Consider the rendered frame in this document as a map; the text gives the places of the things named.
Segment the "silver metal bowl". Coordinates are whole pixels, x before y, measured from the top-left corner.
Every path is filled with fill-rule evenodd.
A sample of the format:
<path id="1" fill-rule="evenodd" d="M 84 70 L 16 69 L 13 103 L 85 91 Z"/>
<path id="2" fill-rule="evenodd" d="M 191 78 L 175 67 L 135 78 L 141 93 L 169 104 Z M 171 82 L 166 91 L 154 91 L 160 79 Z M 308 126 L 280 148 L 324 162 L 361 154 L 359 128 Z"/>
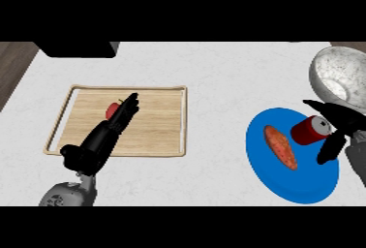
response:
<path id="1" fill-rule="evenodd" d="M 345 46 L 323 48 L 308 67 L 309 86 L 324 103 L 366 115 L 366 53 Z"/>

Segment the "red apple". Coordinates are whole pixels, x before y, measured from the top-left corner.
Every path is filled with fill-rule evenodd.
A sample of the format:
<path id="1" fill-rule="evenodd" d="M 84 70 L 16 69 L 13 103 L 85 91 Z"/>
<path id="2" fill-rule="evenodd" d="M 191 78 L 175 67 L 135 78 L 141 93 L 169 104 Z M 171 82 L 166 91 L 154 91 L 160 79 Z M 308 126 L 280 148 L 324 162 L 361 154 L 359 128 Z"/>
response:
<path id="1" fill-rule="evenodd" d="M 106 119 L 109 120 L 115 114 L 115 111 L 119 107 L 119 105 L 122 104 L 122 100 L 117 99 L 117 102 L 116 103 L 110 103 L 107 109 L 106 109 Z"/>

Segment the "red can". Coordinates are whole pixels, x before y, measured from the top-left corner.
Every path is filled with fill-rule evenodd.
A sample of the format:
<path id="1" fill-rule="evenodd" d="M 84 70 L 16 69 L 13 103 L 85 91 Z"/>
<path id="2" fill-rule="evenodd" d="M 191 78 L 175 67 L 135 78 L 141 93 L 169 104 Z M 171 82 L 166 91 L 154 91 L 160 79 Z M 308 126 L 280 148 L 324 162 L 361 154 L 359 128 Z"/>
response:
<path id="1" fill-rule="evenodd" d="M 318 115 L 306 117 L 290 130 L 292 139 L 299 145 L 309 145 L 315 141 L 323 140 L 330 134 L 330 124 Z"/>

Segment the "wooden cutting board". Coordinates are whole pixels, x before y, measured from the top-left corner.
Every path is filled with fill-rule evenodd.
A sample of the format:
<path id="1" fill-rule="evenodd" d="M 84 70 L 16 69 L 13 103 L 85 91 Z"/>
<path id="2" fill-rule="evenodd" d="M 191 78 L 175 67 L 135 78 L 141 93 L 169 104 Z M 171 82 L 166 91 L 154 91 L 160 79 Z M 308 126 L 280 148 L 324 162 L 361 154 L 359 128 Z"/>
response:
<path id="1" fill-rule="evenodd" d="M 60 155 L 64 144 L 79 145 L 106 117 L 117 99 L 138 93 L 135 113 L 120 138 L 113 157 L 181 157 L 185 154 L 187 87 L 72 85 L 55 118 L 42 152 Z"/>

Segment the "orange sweet potato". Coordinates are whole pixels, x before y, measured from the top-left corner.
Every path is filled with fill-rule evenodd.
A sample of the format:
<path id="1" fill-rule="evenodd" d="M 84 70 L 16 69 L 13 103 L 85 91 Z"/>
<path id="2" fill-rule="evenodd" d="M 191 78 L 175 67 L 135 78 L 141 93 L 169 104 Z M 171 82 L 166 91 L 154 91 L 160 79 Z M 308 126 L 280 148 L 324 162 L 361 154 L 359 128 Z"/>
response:
<path id="1" fill-rule="evenodd" d="M 274 156 L 277 157 L 286 168 L 295 171 L 298 169 L 298 161 L 286 136 L 269 125 L 264 126 L 262 134 L 265 143 L 271 152 L 274 153 Z"/>

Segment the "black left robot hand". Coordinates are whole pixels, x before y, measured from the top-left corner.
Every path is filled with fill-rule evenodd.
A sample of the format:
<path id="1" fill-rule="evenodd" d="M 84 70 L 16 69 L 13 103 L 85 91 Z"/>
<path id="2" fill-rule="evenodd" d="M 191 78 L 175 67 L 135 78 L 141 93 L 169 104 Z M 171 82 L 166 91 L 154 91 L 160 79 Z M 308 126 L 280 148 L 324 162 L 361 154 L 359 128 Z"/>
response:
<path id="1" fill-rule="evenodd" d="M 137 96 L 137 93 L 129 94 L 112 118 L 98 123 L 81 145 L 66 144 L 61 147 L 60 154 L 64 157 L 64 167 L 70 171 L 91 176 L 101 169 L 115 149 L 117 137 L 138 111 Z"/>

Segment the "blue plate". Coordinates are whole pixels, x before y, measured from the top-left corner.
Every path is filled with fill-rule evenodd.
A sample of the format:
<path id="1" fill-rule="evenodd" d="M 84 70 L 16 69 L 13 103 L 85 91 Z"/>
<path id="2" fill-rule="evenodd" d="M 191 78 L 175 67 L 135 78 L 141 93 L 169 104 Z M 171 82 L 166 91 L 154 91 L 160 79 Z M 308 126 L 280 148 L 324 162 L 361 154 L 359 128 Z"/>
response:
<path id="1" fill-rule="evenodd" d="M 299 145 L 292 140 L 290 129 L 305 115 L 289 108 L 269 108 L 250 120 L 246 130 L 246 153 L 250 168 L 269 191 L 284 200 L 315 203 L 333 193 L 339 180 L 339 161 L 318 165 L 315 162 L 323 141 Z M 296 170 L 277 159 L 264 140 L 264 126 L 272 126 L 286 136 L 296 158 Z"/>

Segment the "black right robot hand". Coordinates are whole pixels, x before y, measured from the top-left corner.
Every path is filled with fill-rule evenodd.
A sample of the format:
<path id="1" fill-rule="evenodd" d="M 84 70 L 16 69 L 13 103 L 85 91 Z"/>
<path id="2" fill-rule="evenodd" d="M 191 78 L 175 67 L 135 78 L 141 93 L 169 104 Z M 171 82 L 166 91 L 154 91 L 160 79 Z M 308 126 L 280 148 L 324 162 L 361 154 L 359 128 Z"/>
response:
<path id="1" fill-rule="evenodd" d="M 326 137 L 317 154 L 317 164 L 323 165 L 339 156 L 345 145 L 345 136 L 352 137 L 357 131 L 366 131 L 366 116 L 354 109 L 333 103 L 302 101 L 323 115 L 336 131 Z"/>

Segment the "black appliance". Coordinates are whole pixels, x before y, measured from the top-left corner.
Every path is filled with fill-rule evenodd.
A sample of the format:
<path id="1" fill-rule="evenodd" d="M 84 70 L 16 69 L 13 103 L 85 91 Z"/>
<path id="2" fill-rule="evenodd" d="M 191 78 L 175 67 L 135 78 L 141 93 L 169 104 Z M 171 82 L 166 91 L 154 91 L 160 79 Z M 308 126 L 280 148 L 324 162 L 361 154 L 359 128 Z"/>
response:
<path id="1" fill-rule="evenodd" d="M 113 58 L 119 42 L 35 42 L 35 45 L 55 58 Z"/>

